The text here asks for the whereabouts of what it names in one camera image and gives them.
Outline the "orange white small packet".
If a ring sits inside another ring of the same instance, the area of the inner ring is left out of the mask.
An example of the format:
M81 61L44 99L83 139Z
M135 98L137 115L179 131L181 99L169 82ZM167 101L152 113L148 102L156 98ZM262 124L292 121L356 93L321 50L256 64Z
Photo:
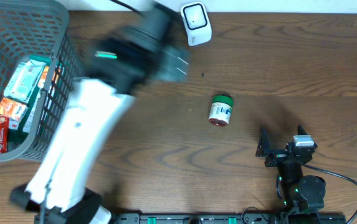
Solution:
M27 110L27 105L11 100L9 98L4 97L0 102L0 115L14 121L20 122L26 114Z

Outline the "light green wipes pack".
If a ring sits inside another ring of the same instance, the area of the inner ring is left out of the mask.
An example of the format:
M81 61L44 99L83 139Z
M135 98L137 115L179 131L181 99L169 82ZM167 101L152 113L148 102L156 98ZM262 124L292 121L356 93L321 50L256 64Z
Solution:
M4 97L26 103L44 67L44 62L21 62L5 87Z

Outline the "green 3M product pouch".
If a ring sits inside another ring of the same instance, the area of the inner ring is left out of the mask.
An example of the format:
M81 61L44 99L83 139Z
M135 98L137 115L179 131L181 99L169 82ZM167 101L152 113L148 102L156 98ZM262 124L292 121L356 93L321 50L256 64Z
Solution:
M44 88L47 78L48 69L51 63L49 58L31 55L29 62L44 62L45 67L42 69L42 74L39 76L34 89L30 93L30 98L27 100L27 111L21 121L9 121L8 143L21 144L28 136L36 111L37 102L40 99L41 91Z

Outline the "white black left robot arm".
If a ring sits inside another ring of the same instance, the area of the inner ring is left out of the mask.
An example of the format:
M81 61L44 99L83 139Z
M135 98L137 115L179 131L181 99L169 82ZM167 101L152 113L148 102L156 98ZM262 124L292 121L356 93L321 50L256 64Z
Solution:
M174 45L178 14L156 2L140 20L95 43L74 83L47 154L32 180L10 199L35 223L110 223L102 196L87 188L90 171L116 124L151 80L181 82L187 55Z

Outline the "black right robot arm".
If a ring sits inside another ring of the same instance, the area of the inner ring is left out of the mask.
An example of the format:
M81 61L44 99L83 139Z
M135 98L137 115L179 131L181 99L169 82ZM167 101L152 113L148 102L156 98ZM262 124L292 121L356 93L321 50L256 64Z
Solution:
M297 134L283 149L272 149L266 129L260 129L256 156L265 159L266 167L278 169L277 194L285 209L269 218L269 223L321 223L319 210L324 207L326 182L315 175L304 175L303 165L312 160L317 144L297 127Z

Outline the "green lid white jar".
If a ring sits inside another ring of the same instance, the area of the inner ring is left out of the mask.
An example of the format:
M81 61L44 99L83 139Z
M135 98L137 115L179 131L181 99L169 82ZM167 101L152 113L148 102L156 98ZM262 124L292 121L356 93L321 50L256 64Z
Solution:
M231 119L233 104L234 101L229 95L215 95L208 121L215 126L227 126Z

